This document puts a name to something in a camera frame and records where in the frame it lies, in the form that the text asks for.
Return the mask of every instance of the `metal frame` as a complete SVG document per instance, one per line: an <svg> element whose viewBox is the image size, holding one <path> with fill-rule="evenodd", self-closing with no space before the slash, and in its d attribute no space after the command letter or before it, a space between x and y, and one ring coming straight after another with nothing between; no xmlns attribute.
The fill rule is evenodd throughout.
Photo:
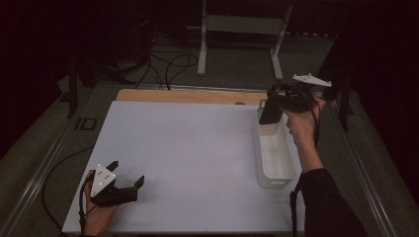
<svg viewBox="0 0 419 237"><path fill-rule="evenodd" d="M31 179L28 181L28 184L23 190L21 197L16 201L16 204L7 217L6 221L0 226L0 236L9 237L15 236L17 234L17 231L24 221L25 216L37 198L38 193L41 191L42 184L45 181L48 172L59 158L69 132L76 124L78 116L81 114L84 107L88 103L90 97L93 94L93 91L88 91L87 93L87 97L82 98L80 107L78 109L74 109L73 116L64 122L62 129L58 133L55 140L52 142L49 150L43 157L41 164Z"/></svg>
<svg viewBox="0 0 419 237"><path fill-rule="evenodd" d="M207 64L207 31L254 33L278 36L277 43L270 49L272 65L274 67L275 79L283 79L278 53L286 34L288 21L290 19L293 5L290 5L283 19L270 18L249 18L234 16L219 16L207 14L207 0L203 0L203 17L201 26L201 50L198 62L198 75L206 74Z"/></svg>
<svg viewBox="0 0 419 237"><path fill-rule="evenodd" d="M357 175L357 178L360 181L361 188L364 191L364 194L367 198L367 201L370 205L371 211L374 215L374 218L376 219L378 228L381 231L382 236L396 237L397 234L394 230L391 220L389 219L386 213L386 210L384 208L384 205L382 204L379 194L377 193L377 190L374 188L374 184L371 181L370 176L362 162L361 156L355 148L351 134L348 130L345 130L337 116L337 114L339 114L340 112L336 101L332 101L330 105L328 103L328 107L330 107L330 114L333 117L333 120L335 120L337 127L339 127L339 130L342 136L344 137L345 142L351 152L351 163L354 167L354 171Z"/></svg>

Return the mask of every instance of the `person's left hand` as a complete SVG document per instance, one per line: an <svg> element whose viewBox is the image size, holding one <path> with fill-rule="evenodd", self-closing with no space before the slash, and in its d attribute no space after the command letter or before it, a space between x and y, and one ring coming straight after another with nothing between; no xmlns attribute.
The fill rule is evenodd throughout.
<svg viewBox="0 0 419 237"><path fill-rule="evenodd" d="M93 171L87 174L87 178L93 174ZM86 225L85 235L101 236L109 227L119 205L111 207L99 207L90 201L90 191L92 190L92 181L84 188L86 197Z"/></svg>

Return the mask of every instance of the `metal rail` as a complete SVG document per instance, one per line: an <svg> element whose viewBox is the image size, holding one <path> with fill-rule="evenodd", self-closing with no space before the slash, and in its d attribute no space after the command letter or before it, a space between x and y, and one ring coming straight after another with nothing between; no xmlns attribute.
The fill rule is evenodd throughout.
<svg viewBox="0 0 419 237"><path fill-rule="evenodd" d="M376 219L379 230L381 231L382 236L384 237L396 237L397 234L394 230L394 227L385 211L385 208L382 204L382 201L374 188L373 182L370 179L370 176L364 167L363 161L360 154L358 153L349 131L345 131L338 119L339 107L335 101L328 103L330 114L333 117L333 120L336 122L336 125L339 127L339 131L344 137L346 144L349 147L351 152L351 163L354 166L355 173L358 180L360 181L361 187L365 193L368 203L370 204L371 211Z"/></svg>
<svg viewBox="0 0 419 237"><path fill-rule="evenodd" d="M37 198L38 193L42 188L42 184L49 170L52 168L54 162L56 161L56 158L60 154L63 143L65 142L65 139L67 138L69 131L76 123L77 118L79 117L81 111L83 111L83 108L86 106L87 101L89 100L91 95L92 93L90 93L87 99L81 103L81 107L75 112L74 116L72 118L69 118L64 123L58 136L52 142L49 150L42 159L42 163L37 168L31 179L28 181L28 184L23 190L21 197L16 202L15 207L9 214L4 224L0 227L0 236L16 236L20 225L24 221L24 217L26 216L35 199Z"/></svg>

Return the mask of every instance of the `wrist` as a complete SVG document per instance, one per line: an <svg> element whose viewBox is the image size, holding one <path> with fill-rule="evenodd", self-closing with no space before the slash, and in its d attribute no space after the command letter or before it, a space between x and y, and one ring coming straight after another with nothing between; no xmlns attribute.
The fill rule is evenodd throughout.
<svg viewBox="0 0 419 237"><path fill-rule="evenodd" d="M297 152L303 173L324 168L314 144L303 143L297 147Z"/></svg>
<svg viewBox="0 0 419 237"><path fill-rule="evenodd" d="M295 136L293 143L298 150L315 150L314 138L309 135Z"/></svg>
<svg viewBox="0 0 419 237"><path fill-rule="evenodd" d="M84 228L84 236L102 236L106 231L103 224L100 221L94 221L92 219L86 219L86 225Z"/></svg>

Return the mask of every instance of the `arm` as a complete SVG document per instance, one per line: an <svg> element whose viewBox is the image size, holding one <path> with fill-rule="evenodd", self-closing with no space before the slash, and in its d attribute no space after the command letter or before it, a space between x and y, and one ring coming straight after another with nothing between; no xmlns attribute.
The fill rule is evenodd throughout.
<svg viewBox="0 0 419 237"><path fill-rule="evenodd" d="M326 103L314 99L318 103L314 114L319 119L320 111ZM312 113L283 111L289 117L287 127L293 135L302 169L299 185L305 203L305 236L367 236L363 224L323 167L314 144L315 124Z"/></svg>

